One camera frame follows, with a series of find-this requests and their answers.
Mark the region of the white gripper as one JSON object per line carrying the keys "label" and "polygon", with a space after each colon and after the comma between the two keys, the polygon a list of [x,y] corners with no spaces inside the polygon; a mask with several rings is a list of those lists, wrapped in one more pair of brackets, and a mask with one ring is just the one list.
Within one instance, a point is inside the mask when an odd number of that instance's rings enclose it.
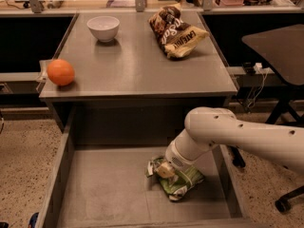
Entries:
{"label": "white gripper", "polygon": [[172,178],[175,169],[185,171],[193,164],[181,154],[175,141],[168,145],[164,156],[167,161],[162,162],[156,169],[157,174],[164,179]]}

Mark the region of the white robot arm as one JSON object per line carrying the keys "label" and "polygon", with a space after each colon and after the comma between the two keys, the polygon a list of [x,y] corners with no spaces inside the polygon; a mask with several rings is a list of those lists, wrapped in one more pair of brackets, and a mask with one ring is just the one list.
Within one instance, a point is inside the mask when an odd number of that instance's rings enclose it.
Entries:
{"label": "white robot arm", "polygon": [[303,128],[244,122],[228,109],[211,107],[197,107],[186,115],[184,129],[167,147],[157,173],[171,178],[221,144],[304,173]]}

